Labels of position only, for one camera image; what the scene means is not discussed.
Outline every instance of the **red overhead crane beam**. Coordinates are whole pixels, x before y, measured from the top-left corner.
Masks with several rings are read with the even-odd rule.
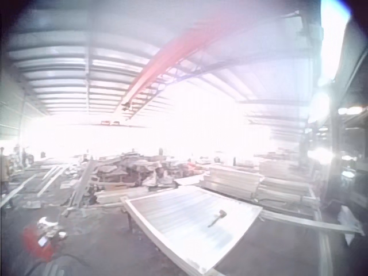
[[[278,17],[287,10],[290,12],[291,7],[287,2],[289,1],[227,1],[227,5],[218,13],[198,22],[183,35],[166,44],[135,78],[115,112],[121,112],[122,104],[131,102],[135,96],[156,81],[159,75],[164,74],[180,60],[226,35],[252,27],[257,22]]]

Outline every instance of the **cable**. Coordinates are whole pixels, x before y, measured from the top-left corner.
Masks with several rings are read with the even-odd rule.
[[[69,254],[69,253],[62,253],[62,254],[59,254],[59,255],[55,255],[55,256],[53,256],[52,257],[52,260],[57,260],[57,259],[59,259],[59,258],[61,258],[61,257],[70,257],[70,258],[73,258],[73,259],[75,259],[76,261],[78,261],[81,265],[83,265],[83,266],[85,266],[85,267],[88,267],[88,268],[90,268],[90,269],[93,269],[92,268],[92,266],[89,264],[89,263],[87,263],[85,260],[82,260],[81,258],[79,258],[79,257],[77,257],[77,256],[74,256],[74,255],[71,255],[71,254]],[[42,260],[40,260],[40,261],[38,261],[37,263],[35,263],[31,268],[30,268],[30,270],[28,270],[25,274],[24,274],[24,276],[31,276],[32,275],[32,273],[35,271],[35,269],[36,268],[38,268],[41,264],[43,264],[43,263],[46,263],[46,262],[43,262]]]
[[[32,273],[34,272],[34,270],[36,269],[36,268],[38,268],[39,267],[39,265],[40,264],[42,264],[42,263],[44,263],[43,261],[38,261],[34,266],[32,266],[31,268],[30,268],[30,270],[28,270],[28,272],[26,273],[26,274],[24,274],[24,276],[31,276],[32,275]]]

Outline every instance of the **ceiling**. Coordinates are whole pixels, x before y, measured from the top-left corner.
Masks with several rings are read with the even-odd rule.
[[[192,0],[37,1],[11,30],[6,56],[12,74],[48,115],[101,114],[130,119],[132,124],[144,122],[170,114],[175,91],[164,91],[185,83],[240,102],[247,122],[270,126],[274,137],[298,140],[319,66],[319,45],[309,28],[318,25],[311,18],[319,18],[319,9],[311,16],[310,9],[300,5],[304,1],[279,2],[277,13],[267,7],[267,20],[237,27],[174,62],[134,94],[128,110],[121,110],[121,104],[144,68],[165,54],[165,46],[230,5]],[[240,18],[256,17],[251,7],[231,3],[227,16],[238,10]]]

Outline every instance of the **industrial warehouse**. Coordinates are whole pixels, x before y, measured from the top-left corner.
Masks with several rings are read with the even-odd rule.
[[[2,30],[2,275],[367,275],[347,6],[38,0]]]

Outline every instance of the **red machine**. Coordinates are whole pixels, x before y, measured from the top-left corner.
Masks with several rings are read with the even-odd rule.
[[[66,232],[58,223],[51,223],[46,217],[41,218],[37,225],[30,225],[23,230],[23,241],[32,255],[45,262],[51,261],[59,248],[59,242],[66,238]]]

